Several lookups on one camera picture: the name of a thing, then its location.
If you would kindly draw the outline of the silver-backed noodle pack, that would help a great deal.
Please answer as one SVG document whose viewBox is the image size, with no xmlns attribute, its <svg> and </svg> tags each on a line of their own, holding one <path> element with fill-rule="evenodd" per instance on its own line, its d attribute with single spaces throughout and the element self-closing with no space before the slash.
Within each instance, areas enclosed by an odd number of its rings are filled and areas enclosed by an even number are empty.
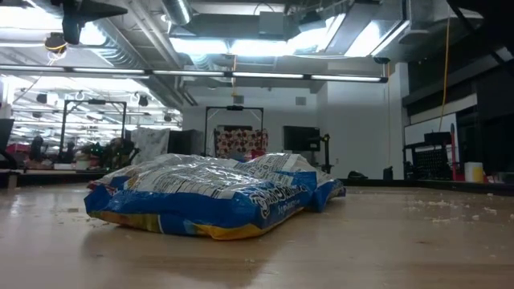
<svg viewBox="0 0 514 289">
<path fill-rule="evenodd" d="M 152 169 L 160 169 L 173 165 L 189 165 L 196 162 L 213 163 L 216 165 L 236 165 L 238 162 L 232 159 L 223 159 L 215 157 L 202 157 L 199 155 L 183 155 L 168 153 L 155 157 L 151 161 L 145 161 L 137 165 L 129 165 L 122 169 L 115 170 L 103 176 L 100 179 L 88 182 L 88 189 L 95 189 L 98 185 L 106 185 L 107 187 L 115 187 L 113 180 L 115 177 L 134 177 L 139 173 L 143 173 Z"/>
</svg>

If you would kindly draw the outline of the bright ceiling light panel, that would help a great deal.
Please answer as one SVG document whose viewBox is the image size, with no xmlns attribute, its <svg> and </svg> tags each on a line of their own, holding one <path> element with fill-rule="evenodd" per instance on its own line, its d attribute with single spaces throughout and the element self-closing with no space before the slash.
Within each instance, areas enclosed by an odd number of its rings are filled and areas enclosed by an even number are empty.
<svg viewBox="0 0 514 289">
<path fill-rule="evenodd" d="M 293 55 L 295 49 L 284 41 L 251 39 L 169 38 L 174 50 L 187 55 L 240 55 L 272 57 Z"/>
</svg>

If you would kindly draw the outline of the black frame stand, patterned cloth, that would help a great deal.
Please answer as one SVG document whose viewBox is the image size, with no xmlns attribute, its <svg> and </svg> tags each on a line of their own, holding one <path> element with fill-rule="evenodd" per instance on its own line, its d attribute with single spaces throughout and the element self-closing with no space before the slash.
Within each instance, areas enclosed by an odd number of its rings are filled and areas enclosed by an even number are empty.
<svg viewBox="0 0 514 289">
<path fill-rule="evenodd" d="M 241 105 L 206 106 L 205 107 L 205 116 L 204 116 L 204 137 L 203 137 L 204 143 L 203 143 L 203 152 L 202 152 L 202 155 L 204 157 L 206 157 L 208 155 L 208 153 L 207 153 L 208 121 L 210 119 L 209 118 L 210 117 L 209 110 L 211 110 L 211 109 L 216 109 L 216 110 L 222 109 L 222 110 L 233 111 L 233 112 L 241 112 L 241 111 L 244 111 L 244 110 L 260 111 L 260 113 L 261 113 L 261 117 L 260 117 L 260 131 L 263 134 L 263 130 L 264 130 L 264 127 L 263 127 L 264 108 L 244 107 L 244 106 L 241 106 Z"/>
</svg>

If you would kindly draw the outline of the slanted ceiling light fixture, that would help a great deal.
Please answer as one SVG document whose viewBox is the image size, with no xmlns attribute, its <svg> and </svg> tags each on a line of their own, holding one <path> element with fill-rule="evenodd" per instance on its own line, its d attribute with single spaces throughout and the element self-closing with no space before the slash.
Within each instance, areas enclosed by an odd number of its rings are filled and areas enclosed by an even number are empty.
<svg viewBox="0 0 514 289">
<path fill-rule="evenodd" d="M 409 25 L 410 20 L 372 20 L 356 37 L 344 57 L 377 56 Z"/>
</svg>

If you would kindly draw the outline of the red and white patterned cloth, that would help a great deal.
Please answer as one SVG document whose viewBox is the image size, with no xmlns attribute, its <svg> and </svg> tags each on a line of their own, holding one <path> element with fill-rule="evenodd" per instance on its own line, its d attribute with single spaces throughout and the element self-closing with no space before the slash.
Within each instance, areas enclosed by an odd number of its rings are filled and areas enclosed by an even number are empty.
<svg viewBox="0 0 514 289">
<path fill-rule="evenodd" d="M 214 154 L 217 158 L 249 161 L 266 154 L 267 145 L 266 129 L 214 131 Z"/>
</svg>

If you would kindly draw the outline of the blue noodle pack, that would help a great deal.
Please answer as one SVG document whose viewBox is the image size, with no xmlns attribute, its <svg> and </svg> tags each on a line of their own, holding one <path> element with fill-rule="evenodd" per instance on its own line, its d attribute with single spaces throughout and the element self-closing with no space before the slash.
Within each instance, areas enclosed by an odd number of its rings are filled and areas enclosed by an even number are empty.
<svg viewBox="0 0 514 289">
<path fill-rule="evenodd" d="M 306 210 L 312 212 L 322 212 L 328 201 L 346 195 L 342 181 L 310 165 L 300 154 L 268 153 L 248 162 L 239 162 L 235 168 L 256 177 L 265 177 L 265 173 L 294 177 L 312 191 L 311 198 L 305 206 Z"/>
<path fill-rule="evenodd" d="M 115 177 L 84 199 L 92 218 L 162 234 L 253 238 L 305 209 L 314 172 L 196 162 Z"/>
</svg>

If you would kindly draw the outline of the black round ceiling device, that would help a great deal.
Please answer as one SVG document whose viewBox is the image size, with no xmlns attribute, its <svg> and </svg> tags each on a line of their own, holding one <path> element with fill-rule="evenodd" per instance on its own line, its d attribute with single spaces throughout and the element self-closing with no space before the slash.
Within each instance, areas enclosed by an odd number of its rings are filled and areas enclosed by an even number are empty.
<svg viewBox="0 0 514 289">
<path fill-rule="evenodd" d="M 54 54 L 64 53 L 67 50 L 67 42 L 63 33 L 51 32 L 44 40 L 44 47 Z"/>
</svg>

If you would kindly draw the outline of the black mesh cart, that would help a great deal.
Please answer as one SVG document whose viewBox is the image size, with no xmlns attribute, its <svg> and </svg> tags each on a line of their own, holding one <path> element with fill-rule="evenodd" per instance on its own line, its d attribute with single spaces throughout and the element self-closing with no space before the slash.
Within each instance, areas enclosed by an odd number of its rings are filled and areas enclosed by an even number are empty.
<svg viewBox="0 0 514 289">
<path fill-rule="evenodd" d="M 451 181 L 453 173 L 447 148 L 452 146 L 449 132 L 429 132 L 424 141 L 404 146 L 403 166 L 406 180 Z"/>
</svg>

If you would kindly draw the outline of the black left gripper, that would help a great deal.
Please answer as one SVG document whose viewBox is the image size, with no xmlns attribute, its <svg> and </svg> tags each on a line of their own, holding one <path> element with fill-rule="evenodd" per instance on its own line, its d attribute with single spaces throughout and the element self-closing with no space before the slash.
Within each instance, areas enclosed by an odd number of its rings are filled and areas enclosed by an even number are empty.
<svg viewBox="0 0 514 289">
<path fill-rule="evenodd" d="M 96 21 L 128 13 L 128 10 L 124 7 L 94 0 L 83 0 L 80 5 L 77 0 L 51 0 L 51 4 L 63 9 L 63 37 L 71 45 L 78 45 L 80 43 L 82 26 L 77 15 L 79 6 L 80 16 L 84 21 Z"/>
</svg>

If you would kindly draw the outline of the white and yellow cylinder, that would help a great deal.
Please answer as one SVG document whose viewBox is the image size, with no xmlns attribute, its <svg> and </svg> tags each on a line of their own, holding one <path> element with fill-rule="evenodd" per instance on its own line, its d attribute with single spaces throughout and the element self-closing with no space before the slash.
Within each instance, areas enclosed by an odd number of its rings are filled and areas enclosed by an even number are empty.
<svg viewBox="0 0 514 289">
<path fill-rule="evenodd" d="M 483 183 L 483 164 L 481 162 L 465 162 L 464 176 L 466 182 Z"/>
</svg>

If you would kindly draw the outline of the silver spiral air duct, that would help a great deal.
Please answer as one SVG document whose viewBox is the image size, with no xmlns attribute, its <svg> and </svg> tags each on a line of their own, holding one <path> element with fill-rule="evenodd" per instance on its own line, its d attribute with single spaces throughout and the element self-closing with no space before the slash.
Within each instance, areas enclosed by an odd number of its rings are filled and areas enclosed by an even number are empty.
<svg viewBox="0 0 514 289">
<path fill-rule="evenodd" d="M 161 0 L 163 9 L 169 20 L 178 26 L 188 24 L 193 12 L 188 0 Z"/>
</svg>

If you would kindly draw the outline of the grey ceiling junction box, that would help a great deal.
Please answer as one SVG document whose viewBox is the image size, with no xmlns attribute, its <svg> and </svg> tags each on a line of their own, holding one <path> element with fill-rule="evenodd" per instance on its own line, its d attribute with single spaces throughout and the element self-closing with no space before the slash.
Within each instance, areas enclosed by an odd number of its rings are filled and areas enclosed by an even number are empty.
<svg viewBox="0 0 514 289">
<path fill-rule="evenodd" d="M 259 13 L 259 34 L 281 36 L 284 34 L 284 14 L 261 11 Z"/>
</svg>

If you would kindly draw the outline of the black cabinet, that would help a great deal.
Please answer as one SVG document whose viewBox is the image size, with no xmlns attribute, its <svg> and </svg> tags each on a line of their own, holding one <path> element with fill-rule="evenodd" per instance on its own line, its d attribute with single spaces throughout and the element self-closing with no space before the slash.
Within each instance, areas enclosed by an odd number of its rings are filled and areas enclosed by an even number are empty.
<svg viewBox="0 0 514 289">
<path fill-rule="evenodd" d="M 195 129 L 170 131 L 167 153 L 202 155 L 204 153 L 204 133 Z"/>
</svg>

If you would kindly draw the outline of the long LED light bar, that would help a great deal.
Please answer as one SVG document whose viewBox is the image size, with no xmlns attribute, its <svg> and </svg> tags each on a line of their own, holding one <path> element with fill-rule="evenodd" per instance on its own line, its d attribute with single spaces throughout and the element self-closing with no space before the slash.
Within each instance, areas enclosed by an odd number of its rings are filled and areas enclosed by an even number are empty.
<svg viewBox="0 0 514 289">
<path fill-rule="evenodd" d="M 58 67 L 0 64 L 1 73 L 34 75 L 34 74 L 81 74 L 81 75 L 110 75 L 121 78 L 149 78 L 150 76 L 188 76 L 215 78 L 248 78 L 248 79 L 287 79 L 306 81 L 330 81 L 350 83 L 386 83 L 389 79 L 384 76 L 367 75 L 317 75 L 277 72 L 250 71 L 196 71 L 196 70 L 154 70 L 154 69 L 122 69 L 97 67 Z"/>
</svg>

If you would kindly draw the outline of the white floral cloth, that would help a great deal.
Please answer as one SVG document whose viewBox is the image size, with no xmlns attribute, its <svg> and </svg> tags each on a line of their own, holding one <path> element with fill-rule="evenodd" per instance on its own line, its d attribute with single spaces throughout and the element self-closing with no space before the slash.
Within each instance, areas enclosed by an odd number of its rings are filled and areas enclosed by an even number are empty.
<svg viewBox="0 0 514 289">
<path fill-rule="evenodd" d="M 161 130 L 138 128 L 133 130 L 131 132 L 131 141 L 139 149 L 139 153 L 133 158 L 132 163 L 138 165 L 166 154 L 168 152 L 169 133 L 170 130 L 168 128 Z"/>
</svg>

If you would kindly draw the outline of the black monitor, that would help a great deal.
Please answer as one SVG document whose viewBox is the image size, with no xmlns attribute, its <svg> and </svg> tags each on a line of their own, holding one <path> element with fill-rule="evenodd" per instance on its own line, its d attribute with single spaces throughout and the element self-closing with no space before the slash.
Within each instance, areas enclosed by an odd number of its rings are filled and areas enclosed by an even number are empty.
<svg viewBox="0 0 514 289">
<path fill-rule="evenodd" d="M 284 150 L 320 151 L 320 129 L 316 127 L 283 126 Z"/>
</svg>

